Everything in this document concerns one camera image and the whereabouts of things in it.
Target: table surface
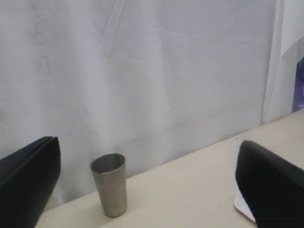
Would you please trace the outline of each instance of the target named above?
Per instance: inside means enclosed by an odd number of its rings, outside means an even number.
[[[128,211],[107,218],[97,192],[44,212],[38,228],[250,228],[233,206],[243,140],[304,168],[304,110],[181,157],[127,180]]]

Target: cup rim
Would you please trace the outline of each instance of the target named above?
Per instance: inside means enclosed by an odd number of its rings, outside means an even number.
[[[123,159],[122,164],[121,164],[119,167],[117,167],[116,169],[113,169],[113,170],[110,170],[110,171],[107,171],[107,172],[97,172],[97,171],[95,171],[95,170],[93,169],[94,163],[96,163],[98,160],[104,159],[106,156],[119,156],[120,158]],[[123,156],[123,155],[120,154],[120,153],[108,153],[108,154],[104,154],[104,155],[102,155],[102,156],[100,156],[100,157],[94,159],[94,160],[91,162],[90,168],[91,168],[91,171],[92,171],[92,172],[95,172],[95,173],[99,173],[99,174],[109,174],[109,173],[115,172],[115,171],[117,171],[117,170],[120,170],[120,169],[125,165],[125,160],[126,160],[126,159],[125,159],[125,156]]]

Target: metal cup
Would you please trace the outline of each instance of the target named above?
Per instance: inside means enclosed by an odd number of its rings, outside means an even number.
[[[104,214],[110,218],[121,216],[127,210],[125,157],[107,154],[91,163],[97,191]]]

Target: stainless steel tumbler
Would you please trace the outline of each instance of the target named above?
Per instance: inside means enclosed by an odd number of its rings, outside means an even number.
[[[91,163],[97,191],[104,214],[115,218],[127,210],[125,157],[107,154]]]

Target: white fabric backdrop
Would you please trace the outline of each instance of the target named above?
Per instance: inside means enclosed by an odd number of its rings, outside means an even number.
[[[52,207],[95,190],[89,163],[102,154],[124,154],[130,176],[273,119],[280,102],[265,105],[265,91],[285,88],[267,80],[276,7],[0,1],[0,155],[58,136]]]

